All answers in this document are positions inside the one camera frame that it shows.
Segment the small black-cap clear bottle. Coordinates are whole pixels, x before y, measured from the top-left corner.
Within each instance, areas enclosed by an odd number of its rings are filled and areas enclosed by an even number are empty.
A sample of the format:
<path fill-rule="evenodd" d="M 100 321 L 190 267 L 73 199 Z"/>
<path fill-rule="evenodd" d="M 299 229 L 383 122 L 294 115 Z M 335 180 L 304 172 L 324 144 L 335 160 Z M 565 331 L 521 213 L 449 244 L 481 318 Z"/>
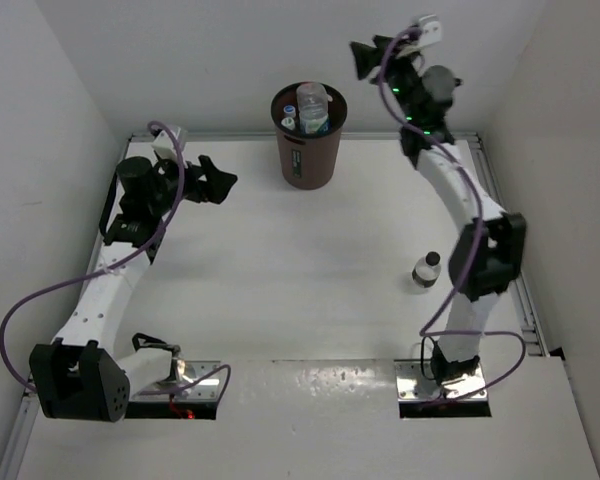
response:
<path fill-rule="evenodd" d="M 436 251 L 430 251 L 421 257 L 412 269 L 412 280 L 423 288 L 429 289 L 435 285 L 441 273 L 441 257 Z"/>

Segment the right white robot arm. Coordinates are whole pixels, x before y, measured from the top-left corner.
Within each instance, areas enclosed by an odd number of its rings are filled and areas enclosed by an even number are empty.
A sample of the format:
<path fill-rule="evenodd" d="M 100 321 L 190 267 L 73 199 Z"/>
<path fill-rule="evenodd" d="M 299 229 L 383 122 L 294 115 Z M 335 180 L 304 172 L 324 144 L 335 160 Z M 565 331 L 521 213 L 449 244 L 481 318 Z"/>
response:
<path fill-rule="evenodd" d="M 461 164 L 446 114 L 462 81 L 450 69 L 434 65 L 419 73 L 414 61 L 429 40 L 411 26 L 396 37 L 377 35 L 372 44 L 352 41 L 356 75 L 394 98 L 389 111 L 400 125 L 400 144 L 412 167 L 433 187 L 458 230 L 448 261 L 452 290 L 435 312 L 449 315 L 445 328 L 425 324 L 420 335 L 432 340 L 431 380 L 444 385 L 475 372 L 480 344 L 490 335 L 489 316 L 521 273 L 527 223 L 509 213 L 484 191 Z"/>

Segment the blue-label clear water bottle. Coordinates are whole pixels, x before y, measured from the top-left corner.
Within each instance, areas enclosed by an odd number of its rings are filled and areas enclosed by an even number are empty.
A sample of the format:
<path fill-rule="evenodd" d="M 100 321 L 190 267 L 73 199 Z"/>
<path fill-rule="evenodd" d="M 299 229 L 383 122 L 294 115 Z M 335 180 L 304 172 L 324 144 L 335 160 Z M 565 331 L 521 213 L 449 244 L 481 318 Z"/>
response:
<path fill-rule="evenodd" d="M 317 82 L 302 83 L 296 90 L 298 118 L 303 134 L 322 134 L 329 130 L 329 95 Z"/>

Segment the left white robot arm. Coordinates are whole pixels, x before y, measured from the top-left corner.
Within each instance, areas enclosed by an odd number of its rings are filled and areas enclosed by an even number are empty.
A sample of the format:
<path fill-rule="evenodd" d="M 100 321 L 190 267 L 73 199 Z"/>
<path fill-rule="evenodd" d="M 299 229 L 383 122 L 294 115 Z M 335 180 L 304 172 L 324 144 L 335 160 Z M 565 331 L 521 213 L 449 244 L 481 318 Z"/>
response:
<path fill-rule="evenodd" d="M 218 376 L 230 375 L 229 365 L 187 361 L 178 345 L 144 333 L 133 335 L 131 354 L 114 356 L 127 306 L 179 202 L 219 205 L 238 180 L 210 157 L 198 160 L 134 156 L 116 167 L 101 215 L 96 268 L 70 319 L 29 357 L 46 417 L 117 422 L 148 413 L 192 419 L 197 405 L 217 408 L 228 384 Z"/>

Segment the green-label clear water bottle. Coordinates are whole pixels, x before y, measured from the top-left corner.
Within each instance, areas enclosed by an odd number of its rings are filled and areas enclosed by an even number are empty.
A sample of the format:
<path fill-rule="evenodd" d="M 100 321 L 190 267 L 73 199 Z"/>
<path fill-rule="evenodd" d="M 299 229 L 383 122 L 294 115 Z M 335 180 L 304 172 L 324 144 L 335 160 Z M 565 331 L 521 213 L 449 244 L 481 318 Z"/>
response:
<path fill-rule="evenodd" d="M 281 121 L 281 125 L 289 130 L 289 131 L 294 131 L 296 129 L 296 122 L 293 118 L 291 117 L 285 117 L 282 121 Z"/>

